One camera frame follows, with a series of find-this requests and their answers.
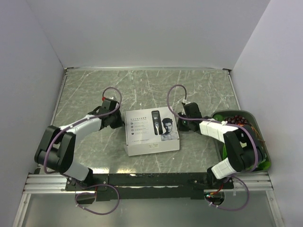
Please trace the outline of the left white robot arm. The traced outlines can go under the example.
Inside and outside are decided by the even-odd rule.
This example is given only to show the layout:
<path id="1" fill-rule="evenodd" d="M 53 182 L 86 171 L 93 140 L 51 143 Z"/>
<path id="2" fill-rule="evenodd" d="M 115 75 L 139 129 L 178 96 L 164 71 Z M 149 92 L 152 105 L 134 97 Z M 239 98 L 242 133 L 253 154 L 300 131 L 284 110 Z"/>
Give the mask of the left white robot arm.
<path id="1" fill-rule="evenodd" d="M 108 126 L 116 129 L 124 125 L 120 103 L 105 97 L 102 101 L 101 106 L 74 123 L 61 127 L 48 126 L 34 156 L 36 163 L 73 178 L 83 190 L 90 189 L 95 180 L 93 170 L 75 160 L 76 143 Z"/>

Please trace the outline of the white hair clipper kit box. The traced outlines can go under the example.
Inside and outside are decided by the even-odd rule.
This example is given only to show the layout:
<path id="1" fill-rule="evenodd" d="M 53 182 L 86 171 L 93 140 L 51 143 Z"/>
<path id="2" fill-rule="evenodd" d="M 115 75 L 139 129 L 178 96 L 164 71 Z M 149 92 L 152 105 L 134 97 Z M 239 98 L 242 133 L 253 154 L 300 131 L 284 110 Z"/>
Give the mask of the white hair clipper kit box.
<path id="1" fill-rule="evenodd" d="M 176 119 L 168 107 L 126 111 L 125 133 L 130 157 L 180 150 Z"/>

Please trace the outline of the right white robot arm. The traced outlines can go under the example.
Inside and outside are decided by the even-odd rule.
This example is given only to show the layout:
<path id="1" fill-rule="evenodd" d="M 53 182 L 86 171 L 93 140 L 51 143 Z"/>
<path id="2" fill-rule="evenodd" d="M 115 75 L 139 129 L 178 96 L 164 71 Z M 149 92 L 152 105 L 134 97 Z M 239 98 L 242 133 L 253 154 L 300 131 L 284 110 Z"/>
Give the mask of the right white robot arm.
<path id="1" fill-rule="evenodd" d="M 182 101 L 183 111 L 178 113 L 178 130 L 193 131 L 224 144 L 226 158 L 208 168 L 206 181 L 218 188 L 227 177 L 255 169 L 267 154 L 250 125 L 233 123 L 219 118 L 203 118 L 197 103 Z"/>

